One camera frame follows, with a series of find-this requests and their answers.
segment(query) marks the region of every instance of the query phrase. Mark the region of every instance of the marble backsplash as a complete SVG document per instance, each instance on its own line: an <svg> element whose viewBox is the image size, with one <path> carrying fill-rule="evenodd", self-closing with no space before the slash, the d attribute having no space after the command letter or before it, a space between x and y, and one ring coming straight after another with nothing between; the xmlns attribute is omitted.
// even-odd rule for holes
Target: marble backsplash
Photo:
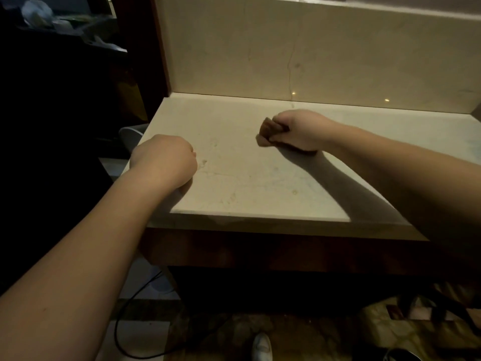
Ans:
<svg viewBox="0 0 481 361"><path fill-rule="evenodd" d="M481 16L342 2L155 0L173 92L471 113Z"/></svg>

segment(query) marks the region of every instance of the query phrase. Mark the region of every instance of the marble countertop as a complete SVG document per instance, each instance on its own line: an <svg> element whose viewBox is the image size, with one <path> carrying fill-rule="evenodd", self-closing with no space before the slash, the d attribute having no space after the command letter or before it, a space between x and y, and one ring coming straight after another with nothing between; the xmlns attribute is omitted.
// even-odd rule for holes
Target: marble countertop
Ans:
<svg viewBox="0 0 481 361"><path fill-rule="evenodd" d="M373 133L481 163L481 124L470 115L173 93L141 142L179 135L199 170L153 214L157 228L426 240L337 158L261 148L263 119L310 109Z"/></svg>

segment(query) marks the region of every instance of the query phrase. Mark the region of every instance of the forearm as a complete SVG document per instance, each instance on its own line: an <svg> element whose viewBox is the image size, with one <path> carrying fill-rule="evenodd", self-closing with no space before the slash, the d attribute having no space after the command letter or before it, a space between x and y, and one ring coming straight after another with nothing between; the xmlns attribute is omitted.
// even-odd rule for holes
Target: forearm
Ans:
<svg viewBox="0 0 481 361"><path fill-rule="evenodd" d="M433 207L481 223L479 165L345 125L334 128L326 151L385 196L391 183Z"/></svg>
<svg viewBox="0 0 481 361"><path fill-rule="evenodd" d="M120 177L92 212L0 298L1 359L95 358L142 231L169 194L153 194L134 175Z"/></svg>

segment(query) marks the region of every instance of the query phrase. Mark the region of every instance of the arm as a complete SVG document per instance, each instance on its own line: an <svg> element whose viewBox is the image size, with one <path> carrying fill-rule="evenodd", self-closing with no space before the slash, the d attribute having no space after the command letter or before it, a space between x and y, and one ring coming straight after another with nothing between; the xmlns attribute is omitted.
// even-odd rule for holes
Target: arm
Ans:
<svg viewBox="0 0 481 361"><path fill-rule="evenodd" d="M323 115L292 110L274 121L289 132L271 141L339 158L432 241L479 257L481 166L378 136Z"/></svg>
<svg viewBox="0 0 481 361"><path fill-rule="evenodd" d="M94 359L150 215L196 170L180 137L138 146L130 170L0 298L0 359Z"/></svg>

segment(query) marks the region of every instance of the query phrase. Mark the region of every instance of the white shoe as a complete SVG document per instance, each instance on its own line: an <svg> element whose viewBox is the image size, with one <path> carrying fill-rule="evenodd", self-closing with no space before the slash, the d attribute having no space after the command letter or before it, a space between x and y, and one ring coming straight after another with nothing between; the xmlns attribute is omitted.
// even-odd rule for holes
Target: white shoe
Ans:
<svg viewBox="0 0 481 361"><path fill-rule="evenodd" d="M254 338L252 361L272 361L272 347L267 334L259 333Z"/></svg>

